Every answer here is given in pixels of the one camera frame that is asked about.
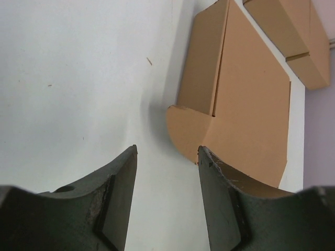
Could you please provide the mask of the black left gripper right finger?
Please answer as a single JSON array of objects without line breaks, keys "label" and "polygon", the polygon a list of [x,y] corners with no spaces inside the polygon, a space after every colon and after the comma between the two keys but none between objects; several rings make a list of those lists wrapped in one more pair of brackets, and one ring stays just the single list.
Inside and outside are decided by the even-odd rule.
[{"label": "black left gripper right finger", "polygon": [[198,149],[211,250],[334,250],[334,187],[291,193]]}]

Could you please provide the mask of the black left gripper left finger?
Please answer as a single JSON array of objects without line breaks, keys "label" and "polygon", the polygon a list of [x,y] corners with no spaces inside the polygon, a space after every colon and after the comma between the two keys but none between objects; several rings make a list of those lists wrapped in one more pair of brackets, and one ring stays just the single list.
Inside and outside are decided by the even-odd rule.
[{"label": "black left gripper left finger", "polygon": [[137,154],[132,145],[54,192],[1,186],[1,250],[124,250]]}]

